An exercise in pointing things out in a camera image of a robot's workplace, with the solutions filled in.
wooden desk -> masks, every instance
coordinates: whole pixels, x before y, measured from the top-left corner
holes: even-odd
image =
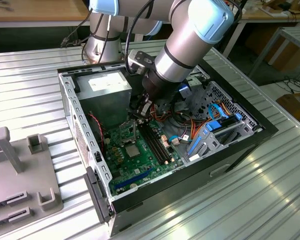
[[[0,28],[76,26],[88,9],[82,0],[7,0],[14,11],[0,8]]]
[[[280,16],[280,17],[273,17],[269,14],[265,13],[264,11],[258,9],[257,11],[247,11],[240,20],[239,24],[237,25],[230,41],[228,42],[227,46],[223,51],[223,55],[228,57],[232,48],[234,47],[237,39],[239,38],[241,32],[243,31],[244,27],[247,23],[296,23],[296,27],[300,27],[300,14],[297,14],[296,17],[288,17],[288,16]],[[273,55],[272,59],[269,61],[269,64],[272,65],[275,60],[278,58],[280,53],[284,50],[284,48],[288,45],[289,41],[284,42],[282,46],[278,49],[278,51]]]

table leg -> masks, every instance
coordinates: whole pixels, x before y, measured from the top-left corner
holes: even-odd
[[[298,22],[295,26],[296,27],[300,27],[300,22]],[[275,54],[272,56],[272,58],[268,62],[269,65],[274,64],[274,62],[277,60],[277,58],[279,57],[279,55],[286,48],[286,46],[288,45],[288,43],[289,43],[289,40],[284,40],[284,42],[281,44],[281,46],[278,48],[278,50],[275,52]]]
[[[228,44],[226,45],[222,55],[225,56],[226,58],[229,56],[232,48],[234,47],[236,41],[238,40],[242,30],[244,29],[246,23],[245,22],[240,22],[238,26],[236,26],[235,31],[232,34],[232,37],[230,38]]]
[[[264,49],[262,50],[261,54],[255,60],[251,70],[249,71],[249,73],[247,75],[249,78],[252,77],[252,75],[255,73],[255,71],[257,70],[259,65],[262,63],[263,59],[267,56],[269,50],[273,47],[275,42],[278,40],[278,38],[280,36],[280,32],[281,32],[281,28],[278,28],[275,31],[274,35],[269,40],[269,42],[265,45]]]

blue pcie slot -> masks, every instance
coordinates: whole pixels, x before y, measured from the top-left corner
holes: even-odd
[[[140,174],[137,175],[137,176],[134,176],[134,177],[132,177],[132,178],[130,178],[130,179],[128,179],[128,180],[125,180],[125,181],[123,181],[123,182],[120,182],[120,183],[114,185],[114,188],[115,188],[115,189],[123,188],[123,187],[125,187],[125,186],[127,186],[127,185],[129,185],[129,184],[132,184],[132,183],[135,182],[135,181],[138,181],[138,180],[140,180],[140,179],[143,179],[143,178],[145,178],[146,176],[148,176],[149,173],[150,173],[152,170],[153,170],[153,168],[150,168],[149,170],[147,170],[147,171],[145,171],[145,172],[143,172],[143,173],[140,173]]]
[[[194,151],[194,149],[196,148],[196,146],[198,145],[200,140],[201,140],[201,136],[198,136],[198,138],[195,140],[194,144],[192,145],[192,147],[188,151],[188,155],[192,154],[192,152]]]

robotic arm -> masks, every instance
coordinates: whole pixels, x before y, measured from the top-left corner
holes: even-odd
[[[90,1],[90,7],[98,13],[135,17],[146,3],[146,0],[94,0]],[[222,39],[234,22],[234,15],[223,0],[153,0],[140,18],[170,22],[173,28],[156,58],[136,50],[128,56],[128,72],[144,74],[142,85],[146,93],[139,114],[145,116],[152,102],[179,86]]]

blue drive bracket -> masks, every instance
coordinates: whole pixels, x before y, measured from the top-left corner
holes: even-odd
[[[190,149],[188,150],[187,154],[190,156],[194,152],[194,150],[196,150],[197,147],[202,144],[202,141],[205,141],[207,135],[211,133],[213,130],[218,128],[221,128],[221,125],[216,120],[208,122],[205,125],[203,125],[199,130],[199,132],[202,132],[203,135],[199,133],[196,139],[192,141],[192,143],[190,144]]]

